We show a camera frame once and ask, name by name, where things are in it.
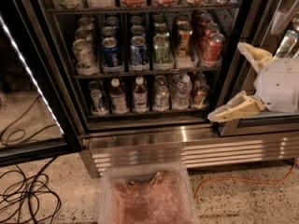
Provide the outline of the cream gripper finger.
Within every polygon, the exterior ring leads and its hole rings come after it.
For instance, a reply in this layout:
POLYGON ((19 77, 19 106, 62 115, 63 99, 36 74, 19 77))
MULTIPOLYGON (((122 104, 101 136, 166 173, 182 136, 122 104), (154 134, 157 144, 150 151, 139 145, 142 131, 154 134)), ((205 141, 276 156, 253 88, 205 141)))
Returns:
POLYGON ((264 104, 259 98, 249 96, 245 91, 241 91, 226 105, 222 105, 210 112, 207 118, 212 122, 221 123, 254 116, 264 110, 264 104))
POLYGON ((237 48, 251 64, 252 68, 257 74, 259 74, 268 64, 275 60, 271 52, 265 49, 253 47, 245 42, 239 42, 237 44, 237 48))

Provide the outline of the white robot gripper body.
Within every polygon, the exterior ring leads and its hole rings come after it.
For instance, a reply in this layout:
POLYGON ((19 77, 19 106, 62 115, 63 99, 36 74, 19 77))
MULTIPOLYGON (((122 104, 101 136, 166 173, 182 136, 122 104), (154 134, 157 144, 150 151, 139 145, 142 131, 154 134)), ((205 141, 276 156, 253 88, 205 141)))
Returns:
POLYGON ((255 95, 272 112, 299 112, 299 59, 281 58, 266 65, 254 81, 255 95))

